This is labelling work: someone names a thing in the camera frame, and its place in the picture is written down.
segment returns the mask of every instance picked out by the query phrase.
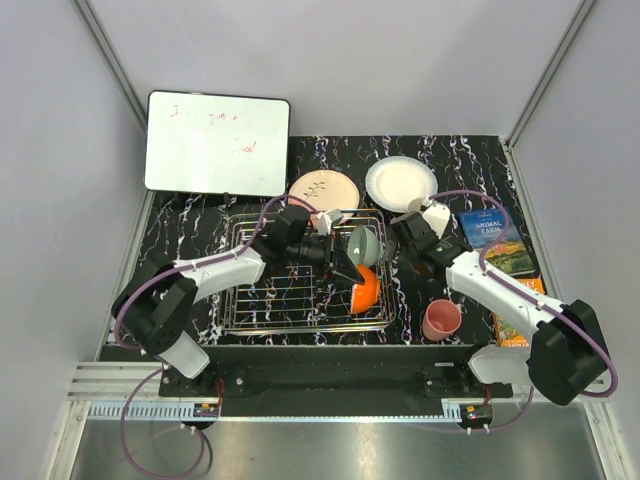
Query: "orange bowl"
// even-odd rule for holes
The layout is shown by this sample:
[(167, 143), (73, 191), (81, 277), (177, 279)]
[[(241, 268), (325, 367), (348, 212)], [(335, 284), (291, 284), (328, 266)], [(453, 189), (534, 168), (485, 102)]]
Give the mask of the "orange bowl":
[(380, 280), (376, 274), (364, 265), (358, 265), (357, 268), (364, 277), (364, 284), (353, 286), (351, 313), (354, 315), (369, 310), (377, 303), (380, 296)]

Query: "white plate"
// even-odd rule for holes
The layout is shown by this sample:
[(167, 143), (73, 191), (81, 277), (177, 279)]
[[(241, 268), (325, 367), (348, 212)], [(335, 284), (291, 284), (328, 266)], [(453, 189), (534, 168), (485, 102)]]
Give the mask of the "white plate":
[[(337, 208), (352, 210), (360, 204), (360, 192), (346, 175), (333, 170), (316, 170), (300, 177), (289, 194), (309, 202), (319, 212)], [(353, 214), (345, 214), (344, 220)]]
[(371, 199), (391, 212), (405, 213), (412, 200), (438, 192), (438, 181), (424, 163), (409, 157), (376, 162), (365, 180)]

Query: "metal floor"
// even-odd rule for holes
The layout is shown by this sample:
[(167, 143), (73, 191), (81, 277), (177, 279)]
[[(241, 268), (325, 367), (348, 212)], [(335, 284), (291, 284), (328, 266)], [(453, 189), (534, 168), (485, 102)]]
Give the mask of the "metal floor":
[[(516, 412), (497, 405), (497, 423)], [(168, 422), (130, 422), (130, 450), (145, 468), (162, 475), (190, 466), (198, 451), (183, 431), (152, 444)], [(474, 479), (590, 480), (605, 478), (580, 405), (534, 404), (513, 429), (488, 436), (446, 435), (403, 424), (268, 424), (220, 422), (206, 431), (213, 449), (200, 479)], [(116, 421), (87, 422), (74, 480), (142, 478), (124, 460)]]

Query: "orange book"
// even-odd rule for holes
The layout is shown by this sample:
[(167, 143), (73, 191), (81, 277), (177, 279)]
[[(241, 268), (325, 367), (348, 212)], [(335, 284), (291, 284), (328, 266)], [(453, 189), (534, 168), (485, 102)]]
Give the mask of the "orange book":
[[(538, 293), (545, 294), (544, 287), (542, 286), (542, 280), (540, 278), (518, 278), (520, 283), (523, 283), (527, 287), (535, 290)], [(493, 322), (496, 328), (496, 338), (498, 340), (498, 346), (500, 347), (528, 347), (529, 342), (513, 328), (495, 313), (493, 314)]]

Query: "whiteboard frame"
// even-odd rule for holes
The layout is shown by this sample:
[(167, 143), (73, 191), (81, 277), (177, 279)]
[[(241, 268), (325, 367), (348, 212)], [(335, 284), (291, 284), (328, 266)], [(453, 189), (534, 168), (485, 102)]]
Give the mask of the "whiteboard frame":
[(151, 191), (155, 191), (155, 192), (177, 192), (177, 193), (202, 193), (202, 194), (207, 194), (207, 195), (242, 195), (242, 196), (247, 196), (247, 197), (264, 197), (264, 196), (270, 196), (270, 197), (275, 197), (278, 195), (282, 195), (286, 192), (287, 190), (287, 174), (289, 173), (289, 139), (291, 138), (291, 102), (289, 102), (289, 100), (287, 100), (286, 98), (273, 98), (273, 97), (254, 97), (254, 96), (249, 96), (249, 95), (231, 95), (231, 94), (222, 94), (222, 93), (204, 93), (204, 92), (189, 92), (189, 91), (180, 91), (180, 90), (165, 90), (165, 89), (156, 89), (156, 90), (152, 90), (151, 92), (149, 92), (149, 95), (147, 95), (147, 142), (149, 141), (148, 138), (148, 132), (149, 132), (149, 113), (151, 111), (151, 95), (153, 95), (154, 93), (175, 93), (175, 94), (179, 94), (179, 95), (199, 95), (199, 96), (205, 96), (205, 97), (226, 97), (226, 98), (243, 98), (243, 99), (249, 99), (249, 100), (273, 100), (273, 101), (278, 101), (278, 102), (285, 102), (287, 104), (287, 106), (289, 107), (289, 115), (287, 116), (287, 148), (286, 148), (286, 152), (285, 152), (285, 174), (284, 174), (284, 181), (283, 181), (283, 185), (282, 185), (282, 191), (280, 190), (274, 190), (272, 193), (259, 193), (259, 194), (255, 194), (252, 192), (240, 192), (240, 191), (225, 191), (225, 192), (214, 192), (214, 191), (207, 191), (207, 192), (191, 192), (191, 191), (179, 191), (179, 190), (161, 190), (161, 189), (151, 189), (147, 186), (147, 182), (146, 182), (146, 152), (145, 152), (145, 187), (148, 190)]

